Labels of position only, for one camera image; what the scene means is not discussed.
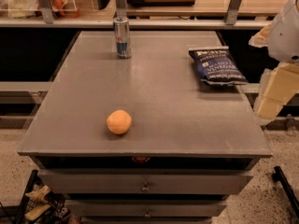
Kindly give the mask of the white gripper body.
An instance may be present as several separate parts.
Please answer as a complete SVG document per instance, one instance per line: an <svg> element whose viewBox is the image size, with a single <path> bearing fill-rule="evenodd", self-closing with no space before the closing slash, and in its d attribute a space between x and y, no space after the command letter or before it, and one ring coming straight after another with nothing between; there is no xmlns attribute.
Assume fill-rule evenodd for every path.
<svg viewBox="0 0 299 224"><path fill-rule="evenodd" d="M269 56L280 62L299 63L298 0L289 0L270 25Z"/></svg>

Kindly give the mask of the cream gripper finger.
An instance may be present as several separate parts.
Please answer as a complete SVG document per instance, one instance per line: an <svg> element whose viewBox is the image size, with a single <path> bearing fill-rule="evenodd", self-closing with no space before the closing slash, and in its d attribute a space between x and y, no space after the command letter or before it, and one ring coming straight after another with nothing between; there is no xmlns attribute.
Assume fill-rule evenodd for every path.
<svg viewBox="0 0 299 224"><path fill-rule="evenodd" d="M298 92L298 64L279 63L274 70L265 69L253 107L255 116L258 119L274 119Z"/></svg>
<svg viewBox="0 0 299 224"><path fill-rule="evenodd" d="M253 35L249 40L249 44L255 48L267 47L270 26L271 26L271 24L265 25L264 28L262 28L258 33Z"/></svg>

